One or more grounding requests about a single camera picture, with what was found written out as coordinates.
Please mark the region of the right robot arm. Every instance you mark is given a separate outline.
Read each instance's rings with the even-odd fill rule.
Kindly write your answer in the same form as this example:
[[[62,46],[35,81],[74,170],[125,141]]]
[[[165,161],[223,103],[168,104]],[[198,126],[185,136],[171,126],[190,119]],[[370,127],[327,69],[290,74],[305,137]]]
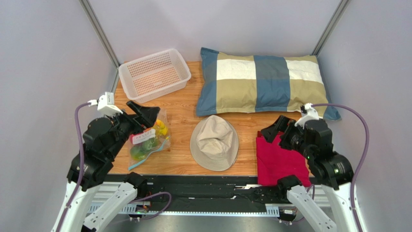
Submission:
[[[271,126],[261,130],[269,143],[280,135],[279,146],[302,155],[310,172],[321,185],[334,219],[308,195],[295,175],[277,181],[279,197],[287,199],[317,232],[362,232],[356,212],[354,171],[349,160],[333,150],[332,131],[316,116],[305,115],[298,121],[280,116]]]

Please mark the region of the clear zip top bag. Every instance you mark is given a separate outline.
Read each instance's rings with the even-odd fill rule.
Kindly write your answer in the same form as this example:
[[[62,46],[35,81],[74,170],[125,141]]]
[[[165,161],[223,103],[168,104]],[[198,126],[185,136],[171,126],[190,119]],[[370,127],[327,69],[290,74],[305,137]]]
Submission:
[[[163,121],[168,127],[166,136],[156,136],[153,127],[140,134],[129,137],[126,145],[129,152],[128,170],[132,170],[144,163],[152,154],[165,150],[171,146],[171,130],[168,122],[167,111],[161,109],[157,119]]]

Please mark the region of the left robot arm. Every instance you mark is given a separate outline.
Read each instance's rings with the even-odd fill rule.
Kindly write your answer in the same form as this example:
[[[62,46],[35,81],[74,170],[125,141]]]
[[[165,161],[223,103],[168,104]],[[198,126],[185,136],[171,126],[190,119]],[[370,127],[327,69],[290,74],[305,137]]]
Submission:
[[[81,107],[97,106],[103,114],[91,121],[81,133],[78,111]],[[66,193],[54,232],[98,232],[104,230],[114,217],[137,196],[144,196],[147,180],[136,173],[128,174],[118,189],[96,211],[88,214],[91,203],[113,168],[116,156],[133,134],[154,126],[159,107],[145,107],[128,101],[133,110],[128,114],[120,110],[106,96],[90,100],[75,110],[75,123],[79,140],[79,154],[72,160],[67,175]]]

